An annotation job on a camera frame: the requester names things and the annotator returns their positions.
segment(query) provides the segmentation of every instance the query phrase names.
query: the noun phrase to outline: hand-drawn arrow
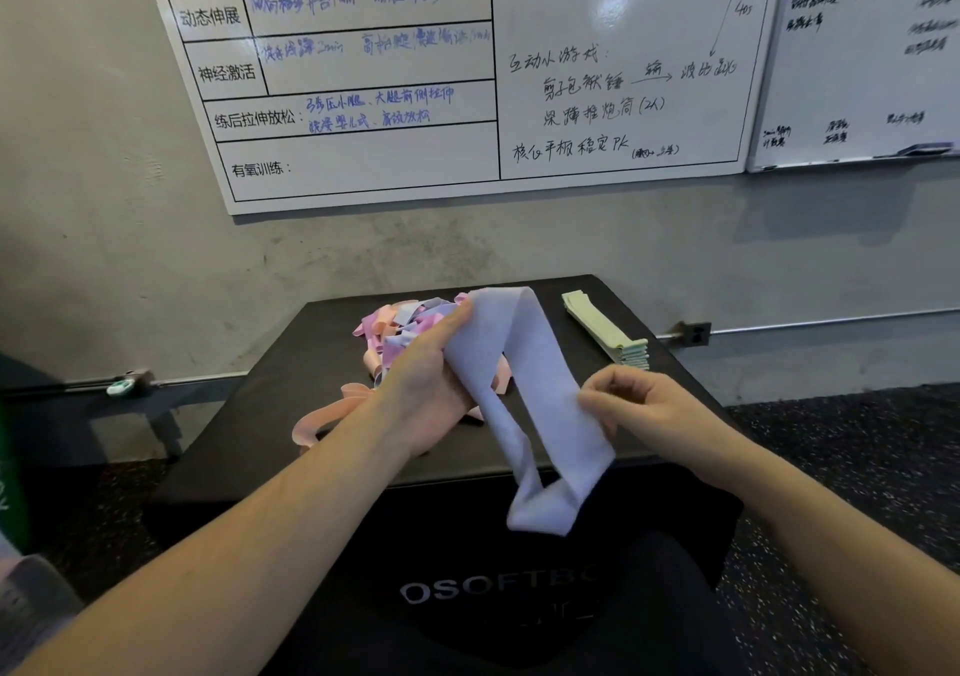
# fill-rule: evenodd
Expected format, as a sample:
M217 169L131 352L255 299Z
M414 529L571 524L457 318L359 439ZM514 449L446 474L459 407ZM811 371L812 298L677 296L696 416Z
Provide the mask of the hand-drawn arrow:
M723 12L723 21L720 22L720 30L717 31L717 37L713 40L713 48L710 50L710 56L712 57L717 53L717 42L720 41L720 35L723 34L723 25L727 23L727 14L730 13L730 4L734 0L729 0L726 2L726 11Z
M673 79L673 75L667 73L666 76L647 76L644 79L638 79L637 81L630 82L631 85L639 85L641 82L650 82L651 80L666 80L670 82Z

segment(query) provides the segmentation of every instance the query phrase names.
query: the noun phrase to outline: right forearm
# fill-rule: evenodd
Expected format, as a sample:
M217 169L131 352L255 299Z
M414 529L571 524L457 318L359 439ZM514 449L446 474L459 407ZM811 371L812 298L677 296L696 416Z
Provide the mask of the right forearm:
M880 673L960 666L960 577L775 454L745 450L729 489L768 525Z

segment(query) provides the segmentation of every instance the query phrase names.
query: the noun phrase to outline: whiteboard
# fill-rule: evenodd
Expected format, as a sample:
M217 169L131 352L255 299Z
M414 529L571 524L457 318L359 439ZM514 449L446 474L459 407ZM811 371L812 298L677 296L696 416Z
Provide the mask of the whiteboard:
M780 0L750 171L953 155L960 0Z
M156 0L231 214L741 173L776 0Z

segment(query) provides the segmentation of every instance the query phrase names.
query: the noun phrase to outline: left forearm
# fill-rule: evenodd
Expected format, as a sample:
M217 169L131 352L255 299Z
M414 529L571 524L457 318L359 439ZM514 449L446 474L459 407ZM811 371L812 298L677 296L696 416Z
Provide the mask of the left forearm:
M406 463L371 402L83 611L17 676L257 674Z

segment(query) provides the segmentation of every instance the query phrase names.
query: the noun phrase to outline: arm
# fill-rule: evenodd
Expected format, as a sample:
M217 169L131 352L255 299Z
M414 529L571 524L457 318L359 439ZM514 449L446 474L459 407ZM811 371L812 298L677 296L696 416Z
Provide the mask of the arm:
M582 407L736 495L881 674L960 672L960 576L730 428L666 375L611 366Z
M258 674L380 493L467 412L443 347L470 314L465 303L417 338L309 452L85 609L16 676Z

